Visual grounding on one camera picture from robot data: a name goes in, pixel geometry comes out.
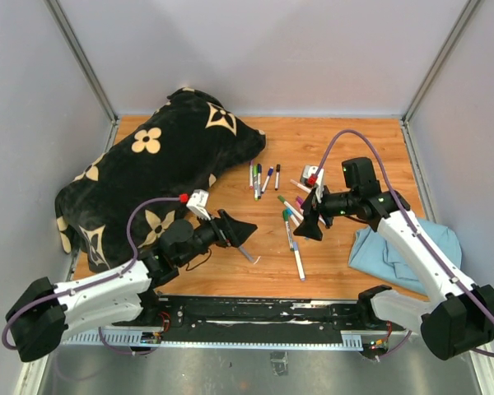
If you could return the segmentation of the light blue marker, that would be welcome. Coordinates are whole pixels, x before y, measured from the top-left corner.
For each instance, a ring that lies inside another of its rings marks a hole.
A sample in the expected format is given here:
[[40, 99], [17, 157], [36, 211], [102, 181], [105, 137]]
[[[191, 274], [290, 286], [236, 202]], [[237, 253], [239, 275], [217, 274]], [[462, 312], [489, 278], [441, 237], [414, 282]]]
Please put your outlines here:
[[300, 225], [300, 222], [297, 220], [297, 218], [294, 214], [289, 214], [289, 217], [296, 227], [298, 227]]

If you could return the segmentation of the purple marker grey body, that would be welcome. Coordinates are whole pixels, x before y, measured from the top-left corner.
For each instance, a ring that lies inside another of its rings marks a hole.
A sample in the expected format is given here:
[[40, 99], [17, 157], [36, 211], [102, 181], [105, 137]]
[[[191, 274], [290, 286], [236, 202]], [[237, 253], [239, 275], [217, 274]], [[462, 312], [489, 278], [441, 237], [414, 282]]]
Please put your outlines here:
[[245, 250], [243, 246], [240, 246], [237, 248], [243, 255], [244, 257], [250, 262], [254, 263], [254, 258]]

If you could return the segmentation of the lavender cap marker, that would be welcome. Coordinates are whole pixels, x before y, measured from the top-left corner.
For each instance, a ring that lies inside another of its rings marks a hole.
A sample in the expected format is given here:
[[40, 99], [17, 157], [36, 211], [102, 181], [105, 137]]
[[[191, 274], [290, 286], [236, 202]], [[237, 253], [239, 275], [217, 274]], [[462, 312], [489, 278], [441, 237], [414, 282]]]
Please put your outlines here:
[[303, 263], [301, 260], [301, 254], [300, 254], [299, 246], [298, 246], [298, 243], [296, 241], [293, 242], [293, 253], [295, 256], [295, 260], [296, 260], [296, 267], [297, 267], [299, 278], [301, 281], [305, 281], [305, 279], [306, 279], [305, 271], [304, 271]]

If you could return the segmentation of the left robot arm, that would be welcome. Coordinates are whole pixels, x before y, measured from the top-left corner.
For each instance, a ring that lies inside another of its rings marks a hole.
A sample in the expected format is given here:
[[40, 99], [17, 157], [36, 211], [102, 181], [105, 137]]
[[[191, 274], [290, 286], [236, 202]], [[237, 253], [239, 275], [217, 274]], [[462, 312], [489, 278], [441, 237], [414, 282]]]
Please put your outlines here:
[[159, 244], [142, 258], [79, 281], [52, 283], [41, 277], [26, 288], [6, 314], [2, 344], [23, 362], [38, 360], [62, 342], [112, 323], [153, 324], [160, 305], [146, 297], [176, 278], [179, 269], [213, 245], [239, 248], [258, 229], [226, 211], [194, 227], [174, 221]]

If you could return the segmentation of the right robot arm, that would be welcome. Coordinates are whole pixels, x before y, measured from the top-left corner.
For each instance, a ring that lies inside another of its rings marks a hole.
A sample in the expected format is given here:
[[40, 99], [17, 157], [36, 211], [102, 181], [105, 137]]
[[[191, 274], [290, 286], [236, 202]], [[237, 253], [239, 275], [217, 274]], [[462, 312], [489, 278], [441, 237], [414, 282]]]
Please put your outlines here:
[[367, 329], [383, 322], [398, 324], [421, 335], [441, 360], [491, 342], [494, 288], [478, 286], [462, 273], [429, 238], [402, 196], [381, 189], [371, 159], [345, 160], [342, 168], [348, 190], [332, 193], [324, 185], [323, 170], [305, 166], [301, 182], [310, 193], [301, 205], [303, 220], [294, 234], [321, 240], [320, 220], [331, 227], [334, 217], [354, 215], [394, 247], [428, 298], [423, 302], [389, 286], [370, 288], [358, 296], [358, 323]]

